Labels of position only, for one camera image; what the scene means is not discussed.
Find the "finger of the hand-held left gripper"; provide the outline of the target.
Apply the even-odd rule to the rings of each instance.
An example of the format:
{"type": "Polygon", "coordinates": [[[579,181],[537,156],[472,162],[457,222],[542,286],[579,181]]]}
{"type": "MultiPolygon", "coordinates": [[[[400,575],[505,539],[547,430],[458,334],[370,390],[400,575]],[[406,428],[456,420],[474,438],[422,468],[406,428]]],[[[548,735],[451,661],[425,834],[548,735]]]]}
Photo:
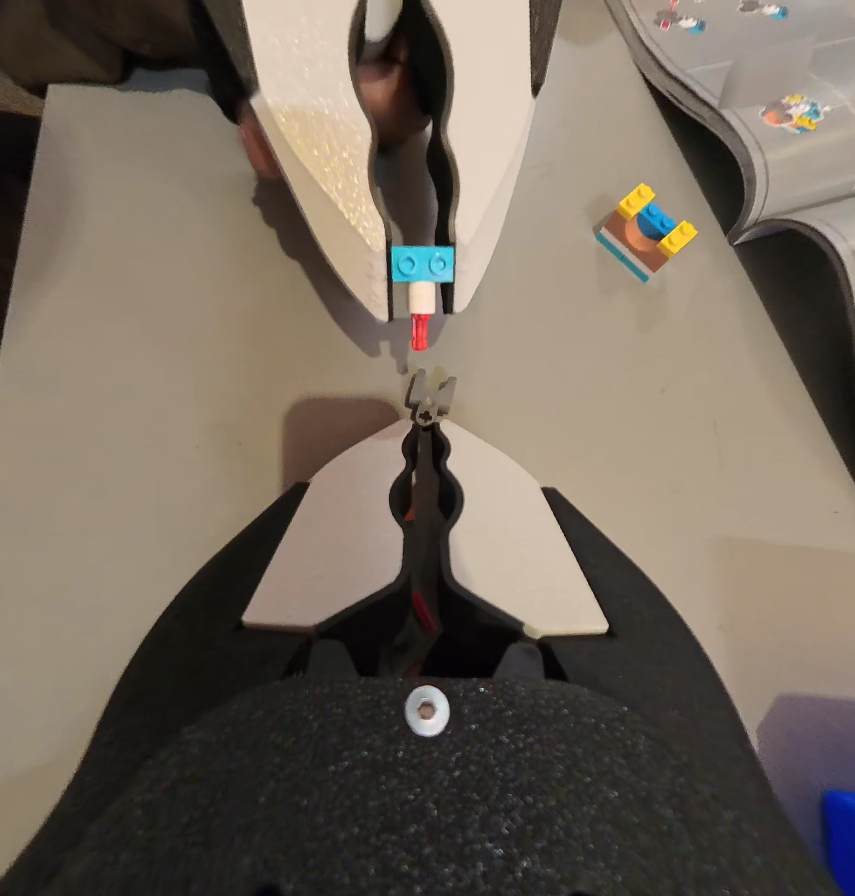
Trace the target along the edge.
{"type": "Polygon", "coordinates": [[[444,313],[465,310],[500,239],[541,89],[541,40],[527,1],[423,2],[441,61],[428,163],[437,190],[435,240],[454,250],[444,313]]]}
{"type": "Polygon", "coordinates": [[[391,227],[375,183],[376,129],[355,72],[367,3],[242,3],[251,105],[334,273],[379,322],[391,317],[391,227]]]}

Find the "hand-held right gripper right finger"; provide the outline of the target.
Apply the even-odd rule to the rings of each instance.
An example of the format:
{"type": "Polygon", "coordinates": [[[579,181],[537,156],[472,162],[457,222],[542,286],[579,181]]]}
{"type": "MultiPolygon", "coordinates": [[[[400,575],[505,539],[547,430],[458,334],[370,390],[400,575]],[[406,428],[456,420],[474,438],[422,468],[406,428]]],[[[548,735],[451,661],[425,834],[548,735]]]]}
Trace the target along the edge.
{"type": "Polygon", "coordinates": [[[464,639],[604,635],[609,623],[542,487],[452,422],[432,430],[438,608],[464,639]]]}

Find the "teal brick with red pin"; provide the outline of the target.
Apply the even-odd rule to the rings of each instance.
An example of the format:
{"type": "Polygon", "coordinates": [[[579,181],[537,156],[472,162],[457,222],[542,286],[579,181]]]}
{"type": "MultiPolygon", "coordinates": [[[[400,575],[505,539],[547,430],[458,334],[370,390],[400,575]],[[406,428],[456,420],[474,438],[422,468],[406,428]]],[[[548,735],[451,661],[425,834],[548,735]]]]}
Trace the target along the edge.
{"type": "Polygon", "coordinates": [[[412,351],[427,350],[440,287],[453,285],[454,273],[455,250],[450,245],[394,245],[390,249],[390,281],[393,287],[406,290],[412,351]]]}

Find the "yellow blue brown brick assembly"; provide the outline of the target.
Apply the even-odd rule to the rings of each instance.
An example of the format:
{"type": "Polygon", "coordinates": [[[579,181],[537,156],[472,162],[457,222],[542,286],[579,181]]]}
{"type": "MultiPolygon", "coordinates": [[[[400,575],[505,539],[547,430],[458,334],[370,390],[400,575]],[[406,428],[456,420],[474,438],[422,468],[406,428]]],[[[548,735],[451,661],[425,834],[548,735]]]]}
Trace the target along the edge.
{"type": "Polygon", "coordinates": [[[655,204],[656,193],[638,184],[595,232],[596,241],[642,283],[648,283],[698,236],[688,220],[675,221],[655,204]]]}

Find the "grey instruction booklet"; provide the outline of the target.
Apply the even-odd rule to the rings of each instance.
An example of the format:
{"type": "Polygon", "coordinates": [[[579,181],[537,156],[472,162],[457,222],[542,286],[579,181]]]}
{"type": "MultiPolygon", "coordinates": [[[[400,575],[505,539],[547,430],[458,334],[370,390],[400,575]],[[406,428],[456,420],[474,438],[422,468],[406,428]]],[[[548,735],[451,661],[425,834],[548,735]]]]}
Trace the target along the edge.
{"type": "Polygon", "coordinates": [[[649,85],[724,145],[698,162],[855,483],[855,9],[606,2],[649,85]]]}

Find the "person's left hand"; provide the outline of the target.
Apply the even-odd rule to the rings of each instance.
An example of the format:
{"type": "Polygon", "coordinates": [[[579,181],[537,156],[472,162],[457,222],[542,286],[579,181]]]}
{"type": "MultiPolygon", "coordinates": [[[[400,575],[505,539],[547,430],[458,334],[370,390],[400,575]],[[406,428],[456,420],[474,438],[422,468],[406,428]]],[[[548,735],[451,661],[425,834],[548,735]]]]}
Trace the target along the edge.
{"type": "Polygon", "coordinates": [[[237,127],[247,159],[260,178],[275,181],[282,171],[252,106],[246,101],[237,108],[237,127]]]}

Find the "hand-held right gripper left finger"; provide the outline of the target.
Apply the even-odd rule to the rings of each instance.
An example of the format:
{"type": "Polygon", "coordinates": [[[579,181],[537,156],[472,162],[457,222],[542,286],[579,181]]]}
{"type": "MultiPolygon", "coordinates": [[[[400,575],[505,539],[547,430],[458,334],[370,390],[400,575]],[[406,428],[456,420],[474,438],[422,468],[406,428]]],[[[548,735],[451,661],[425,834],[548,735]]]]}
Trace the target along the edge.
{"type": "Polygon", "coordinates": [[[398,420],[308,483],[242,615],[247,628],[327,632],[370,618],[396,632],[411,609],[405,521],[419,430],[398,420]]]}

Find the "grey claw brick piece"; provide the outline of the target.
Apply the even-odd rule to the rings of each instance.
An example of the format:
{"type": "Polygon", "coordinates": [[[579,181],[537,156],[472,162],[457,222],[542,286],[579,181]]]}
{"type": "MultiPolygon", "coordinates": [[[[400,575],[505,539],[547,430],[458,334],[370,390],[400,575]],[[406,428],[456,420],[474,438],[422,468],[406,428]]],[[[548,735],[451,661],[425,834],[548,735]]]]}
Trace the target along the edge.
{"type": "Polygon", "coordinates": [[[412,411],[414,424],[428,429],[445,419],[452,408],[456,385],[457,377],[450,376],[432,387],[426,370],[420,367],[411,378],[406,397],[406,407],[412,411]]]}

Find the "person's left forearm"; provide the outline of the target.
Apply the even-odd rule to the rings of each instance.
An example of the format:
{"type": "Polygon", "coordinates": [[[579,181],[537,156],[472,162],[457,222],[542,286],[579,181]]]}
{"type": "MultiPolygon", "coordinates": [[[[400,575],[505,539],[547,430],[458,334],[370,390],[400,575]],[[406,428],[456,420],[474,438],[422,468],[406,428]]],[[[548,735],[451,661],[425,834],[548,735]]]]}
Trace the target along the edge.
{"type": "Polygon", "coordinates": [[[197,60],[191,2],[0,1],[0,71],[34,94],[197,60]]]}

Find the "blue plastic bin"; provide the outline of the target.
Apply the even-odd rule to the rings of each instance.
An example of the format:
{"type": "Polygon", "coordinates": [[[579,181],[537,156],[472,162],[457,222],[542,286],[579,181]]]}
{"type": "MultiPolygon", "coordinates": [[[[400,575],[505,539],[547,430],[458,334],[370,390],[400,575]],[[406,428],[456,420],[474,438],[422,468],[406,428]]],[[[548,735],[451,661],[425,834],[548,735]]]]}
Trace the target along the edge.
{"type": "Polygon", "coordinates": [[[846,895],[855,895],[855,792],[828,790],[822,799],[827,867],[846,895]]]}

